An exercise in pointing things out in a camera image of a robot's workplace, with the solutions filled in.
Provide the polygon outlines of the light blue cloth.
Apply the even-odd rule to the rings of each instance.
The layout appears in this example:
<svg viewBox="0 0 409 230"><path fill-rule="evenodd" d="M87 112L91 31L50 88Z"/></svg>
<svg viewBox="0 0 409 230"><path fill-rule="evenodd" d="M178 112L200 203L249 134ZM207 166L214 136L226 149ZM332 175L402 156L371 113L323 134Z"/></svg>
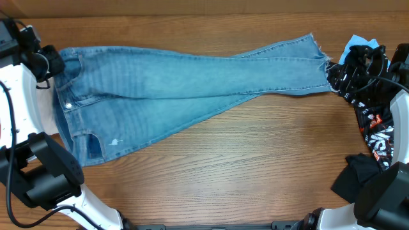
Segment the light blue cloth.
<svg viewBox="0 0 409 230"><path fill-rule="evenodd" d="M338 62L339 66L344 65L345 63L347 63L348 65L352 65L351 61L347 62L347 55L351 53L351 48L353 46L363 46L364 48L368 47L368 49L371 50L379 47L380 44L374 38L371 40L366 40L365 38L354 34L346 44L344 52L341 54L340 60Z"/></svg>

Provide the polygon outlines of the black printed t-shirt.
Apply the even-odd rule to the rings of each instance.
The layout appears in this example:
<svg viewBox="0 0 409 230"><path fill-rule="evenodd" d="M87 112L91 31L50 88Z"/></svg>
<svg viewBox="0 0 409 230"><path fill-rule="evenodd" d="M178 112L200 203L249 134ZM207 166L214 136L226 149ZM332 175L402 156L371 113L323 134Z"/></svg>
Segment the black printed t-shirt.
<svg viewBox="0 0 409 230"><path fill-rule="evenodd" d="M394 124L389 109L389 95L385 96L357 96L340 95L339 75L343 66L330 62L326 69L327 80L331 90L352 105L357 118L359 130L381 171L387 170L392 165L394 152ZM383 87L394 86L388 82Z"/></svg>

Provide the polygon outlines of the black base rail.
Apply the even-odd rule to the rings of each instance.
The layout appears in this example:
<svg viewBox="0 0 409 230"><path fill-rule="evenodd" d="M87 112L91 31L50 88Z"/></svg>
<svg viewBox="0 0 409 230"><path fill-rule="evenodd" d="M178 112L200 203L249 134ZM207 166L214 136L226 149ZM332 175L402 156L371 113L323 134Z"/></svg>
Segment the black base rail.
<svg viewBox="0 0 409 230"><path fill-rule="evenodd" d="M303 220L273 221L270 224L227 224L197 226L165 226L163 224L125 224L126 230L303 230L311 229Z"/></svg>

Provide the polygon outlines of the black garment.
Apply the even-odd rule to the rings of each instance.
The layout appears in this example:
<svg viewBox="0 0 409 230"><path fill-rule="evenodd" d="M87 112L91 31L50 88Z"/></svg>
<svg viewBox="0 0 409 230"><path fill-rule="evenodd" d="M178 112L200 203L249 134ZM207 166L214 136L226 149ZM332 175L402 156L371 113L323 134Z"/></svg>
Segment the black garment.
<svg viewBox="0 0 409 230"><path fill-rule="evenodd" d="M331 190L349 203L354 203L360 191L375 176L381 173L374 157L363 153L345 158L347 166L341 171Z"/></svg>

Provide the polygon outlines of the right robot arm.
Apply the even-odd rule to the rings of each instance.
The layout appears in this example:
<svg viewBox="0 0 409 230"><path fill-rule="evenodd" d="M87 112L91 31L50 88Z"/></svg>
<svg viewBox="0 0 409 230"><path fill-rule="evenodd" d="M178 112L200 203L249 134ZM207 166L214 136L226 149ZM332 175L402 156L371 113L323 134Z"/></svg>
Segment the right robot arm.
<svg viewBox="0 0 409 230"><path fill-rule="evenodd" d="M318 208L286 229L408 229L408 44L392 59L383 45L351 46L328 81L353 106L372 156L346 157L332 185L348 205Z"/></svg>

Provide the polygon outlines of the light blue denim jeans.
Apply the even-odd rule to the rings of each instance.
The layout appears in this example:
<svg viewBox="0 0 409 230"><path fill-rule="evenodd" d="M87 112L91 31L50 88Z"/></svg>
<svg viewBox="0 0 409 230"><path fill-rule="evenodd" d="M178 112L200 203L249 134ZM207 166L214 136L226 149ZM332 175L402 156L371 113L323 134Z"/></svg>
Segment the light blue denim jeans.
<svg viewBox="0 0 409 230"><path fill-rule="evenodd" d="M81 166L115 160L266 93L330 90L311 34L231 57L138 47L61 51L54 78L60 136Z"/></svg>

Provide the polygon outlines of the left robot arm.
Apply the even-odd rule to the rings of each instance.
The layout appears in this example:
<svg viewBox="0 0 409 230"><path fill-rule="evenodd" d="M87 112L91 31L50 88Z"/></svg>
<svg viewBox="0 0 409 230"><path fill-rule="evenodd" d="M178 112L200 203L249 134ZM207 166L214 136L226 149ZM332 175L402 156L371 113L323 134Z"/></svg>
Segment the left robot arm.
<svg viewBox="0 0 409 230"><path fill-rule="evenodd" d="M13 224L35 227L62 213L83 229L132 229L84 183L78 161L45 133L36 90L65 64L33 26L1 20L1 183Z"/></svg>

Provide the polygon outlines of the folded beige trousers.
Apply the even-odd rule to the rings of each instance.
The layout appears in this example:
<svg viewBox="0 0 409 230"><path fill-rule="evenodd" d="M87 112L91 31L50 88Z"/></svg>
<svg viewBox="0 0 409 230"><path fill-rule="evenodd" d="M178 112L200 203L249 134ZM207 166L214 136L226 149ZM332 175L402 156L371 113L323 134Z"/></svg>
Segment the folded beige trousers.
<svg viewBox="0 0 409 230"><path fill-rule="evenodd" d="M37 89L36 97L44 131L48 135L57 134L58 128L53 110L53 89Z"/></svg>

